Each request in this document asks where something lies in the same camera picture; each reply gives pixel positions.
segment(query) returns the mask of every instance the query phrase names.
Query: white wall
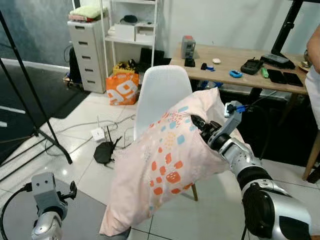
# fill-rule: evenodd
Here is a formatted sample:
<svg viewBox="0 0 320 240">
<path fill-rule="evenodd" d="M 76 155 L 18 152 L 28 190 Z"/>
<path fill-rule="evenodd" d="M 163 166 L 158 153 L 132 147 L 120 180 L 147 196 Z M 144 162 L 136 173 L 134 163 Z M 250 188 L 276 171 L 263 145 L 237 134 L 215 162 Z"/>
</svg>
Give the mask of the white wall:
<svg viewBox="0 0 320 240">
<path fill-rule="evenodd" d="M 99 5 L 100 0 L 80 0 L 81 5 Z M 197 44 L 245 49 L 270 50 L 290 9 L 290 0 L 159 0 L 159 28 L 156 48 L 172 57 L 183 35 L 192 35 Z M 117 3 L 117 14 L 124 16 L 132 10 L 137 17 L 148 18 L 150 9 Z M 304 2 L 287 38 L 283 52 L 302 54 L 313 31 L 320 24 L 320 4 Z M 130 53 L 118 47 L 117 52 L 127 60 Z M 133 55 L 139 48 L 130 47 Z"/>
</svg>

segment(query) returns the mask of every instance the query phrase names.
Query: white chair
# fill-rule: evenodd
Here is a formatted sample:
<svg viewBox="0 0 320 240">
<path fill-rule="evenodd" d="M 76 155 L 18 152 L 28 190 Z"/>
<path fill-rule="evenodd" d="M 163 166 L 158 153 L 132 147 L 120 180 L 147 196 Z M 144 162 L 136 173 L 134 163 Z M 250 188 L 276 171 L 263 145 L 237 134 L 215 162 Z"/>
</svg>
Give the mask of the white chair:
<svg viewBox="0 0 320 240">
<path fill-rule="evenodd" d="M 180 66 L 162 65 L 149 68 L 143 78 L 136 109 L 133 138 L 137 139 L 150 124 L 180 100 L 192 94 L 185 69 Z M 194 200 L 198 201 L 196 186 L 192 185 Z"/>
</svg>

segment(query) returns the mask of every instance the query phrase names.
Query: wall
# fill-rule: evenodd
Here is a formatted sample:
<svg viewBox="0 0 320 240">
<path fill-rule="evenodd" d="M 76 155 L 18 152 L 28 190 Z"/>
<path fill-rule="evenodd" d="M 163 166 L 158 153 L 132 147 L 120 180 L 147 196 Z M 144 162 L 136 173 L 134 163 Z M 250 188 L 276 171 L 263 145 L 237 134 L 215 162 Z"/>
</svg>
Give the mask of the wall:
<svg viewBox="0 0 320 240">
<path fill-rule="evenodd" d="M 64 49 L 70 41 L 67 21 L 72 0 L 0 0 L 0 9 L 23 60 L 69 66 Z M 8 45 L 1 26 L 0 43 Z M 15 59 L 3 46 L 0 56 Z"/>
<path fill-rule="evenodd" d="M 159 28 L 156 48 L 172 57 L 183 35 L 192 35 L 197 44 L 244 49 L 270 50 L 290 9 L 289 0 L 159 0 Z M 100 0 L 80 0 L 81 5 L 98 5 Z M 127 9 L 119 7 L 121 16 Z M 141 15 L 148 10 L 141 7 Z M 304 2 L 283 52 L 303 53 L 317 25 L 320 4 Z"/>
</svg>

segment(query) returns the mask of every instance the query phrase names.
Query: chair leg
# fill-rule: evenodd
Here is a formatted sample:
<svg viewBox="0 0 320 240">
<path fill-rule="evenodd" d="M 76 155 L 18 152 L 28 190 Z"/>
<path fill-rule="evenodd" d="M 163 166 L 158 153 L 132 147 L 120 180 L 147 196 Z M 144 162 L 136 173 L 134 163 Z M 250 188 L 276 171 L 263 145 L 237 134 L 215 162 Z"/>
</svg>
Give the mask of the chair leg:
<svg viewBox="0 0 320 240">
<path fill-rule="evenodd" d="M 193 184 L 193 185 L 191 186 L 191 188 L 192 188 L 194 200 L 197 202 L 197 201 L 198 201 L 198 193 L 197 193 L 196 185 Z"/>
<path fill-rule="evenodd" d="M 313 147 L 311 149 L 311 153 L 308 159 L 308 163 L 305 167 L 305 171 L 302 177 L 303 180 L 307 180 L 309 174 L 311 173 L 312 168 L 315 165 L 319 152 L 320 152 L 320 130 L 318 130 L 316 134 Z"/>
</svg>

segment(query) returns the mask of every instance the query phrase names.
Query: green marker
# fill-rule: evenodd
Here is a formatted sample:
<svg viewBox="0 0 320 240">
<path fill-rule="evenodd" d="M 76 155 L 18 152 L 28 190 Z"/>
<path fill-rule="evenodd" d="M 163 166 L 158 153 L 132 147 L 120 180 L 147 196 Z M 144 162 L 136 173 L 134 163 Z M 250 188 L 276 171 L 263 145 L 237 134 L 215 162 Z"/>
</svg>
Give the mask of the green marker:
<svg viewBox="0 0 320 240">
<path fill-rule="evenodd" d="M 269 73 L 265 67 L 261 68 L 261 73 L 265 79 L 269 78 Z"/>
</svg>

